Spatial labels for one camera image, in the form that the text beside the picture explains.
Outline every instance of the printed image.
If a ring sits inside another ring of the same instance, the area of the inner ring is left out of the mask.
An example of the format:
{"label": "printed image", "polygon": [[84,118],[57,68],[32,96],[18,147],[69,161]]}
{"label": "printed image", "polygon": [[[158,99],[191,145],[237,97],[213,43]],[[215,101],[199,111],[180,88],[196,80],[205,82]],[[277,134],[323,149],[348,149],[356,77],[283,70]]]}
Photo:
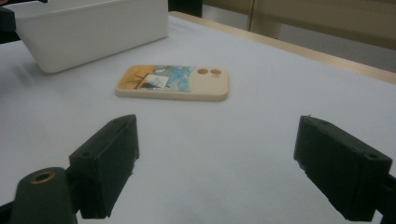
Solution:
{"label": "printed image", "polygon": [[131,67],[119,83],[119,88],[150,91],[191,91],[191,66],[137,65]]}

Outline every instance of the white container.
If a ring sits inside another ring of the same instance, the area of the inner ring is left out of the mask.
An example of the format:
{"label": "white container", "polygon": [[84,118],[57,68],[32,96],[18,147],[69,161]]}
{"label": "white container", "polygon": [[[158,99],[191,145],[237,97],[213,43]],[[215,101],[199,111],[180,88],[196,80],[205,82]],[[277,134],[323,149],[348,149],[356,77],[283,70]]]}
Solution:
{"label": "white container", "polygon": [[49,0],[6,6],[39,67],[60,72],[168,34],[166,0]]}

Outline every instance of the screw hole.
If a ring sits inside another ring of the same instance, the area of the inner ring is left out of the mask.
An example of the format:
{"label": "screw hole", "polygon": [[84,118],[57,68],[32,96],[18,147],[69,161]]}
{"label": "screw hole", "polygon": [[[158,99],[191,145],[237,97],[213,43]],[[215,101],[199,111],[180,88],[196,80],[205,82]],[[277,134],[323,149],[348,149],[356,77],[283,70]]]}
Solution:
{"label": "screw hole", "polygon": [[83,152],[82,156],[83,157],[90,157],[91,156],[91,152]]}

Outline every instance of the smartphone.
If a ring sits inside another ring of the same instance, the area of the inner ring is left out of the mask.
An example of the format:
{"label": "smartphone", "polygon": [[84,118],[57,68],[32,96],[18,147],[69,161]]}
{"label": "smartphone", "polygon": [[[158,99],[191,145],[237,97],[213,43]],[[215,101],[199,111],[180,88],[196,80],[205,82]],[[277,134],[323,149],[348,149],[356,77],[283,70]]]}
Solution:
{"label": "smartphone", "polygon": [[170,100],[223,101],[228,72],[209,66],[139,64],[130,67],[116,87],[118,96]]}

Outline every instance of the wooden table edge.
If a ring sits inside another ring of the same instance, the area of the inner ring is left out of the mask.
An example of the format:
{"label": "wooden table edge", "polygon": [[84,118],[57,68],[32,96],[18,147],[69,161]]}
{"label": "wooden table edge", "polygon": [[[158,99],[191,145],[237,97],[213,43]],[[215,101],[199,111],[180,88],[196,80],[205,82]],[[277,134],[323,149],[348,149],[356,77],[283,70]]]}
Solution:
{"label": "wooden table edge", "polygon": [[221,23],[217,23],[214,21],[208,21],[204,20],[198,17],[194,17],[188,14],[184,14],[181,12],[176,12],[172,11],[169,12],[169,15],[185,20],[185,21],[190,21],[193,23],[197,23],[200,25],[204,25],[210,28],[214,28],[217,30],[221,30],[223,32],[232,34],[232,35],[238,35],[256,42],[260,42],[278,49],[283,49],[285,51],[295,53],[298,55],[301,55],[303,57],[313,59],[322,63],[330,64],[342,69],[345,69],[347,71],[367,76],[367,77],[373,77],[382,81],[386,81],[388,83],[396,84],[396,73],[392,73],[390,71],[382,70],[379,68],[375,68],[369,65],[365,65],[362,63],[355,63],[346,59],[342,59],[339,57],[332,56],[330,54],[322,53],[319,51],[315,51],[312,49],[307,49],[304,47],[300,47],[297,45],[293,45],[284,41],[280,41],[277,39],[273,39],[264,35],[257,35],[248,31],[244,31],[238,28],[234,28],[228,25],[224,25]]}

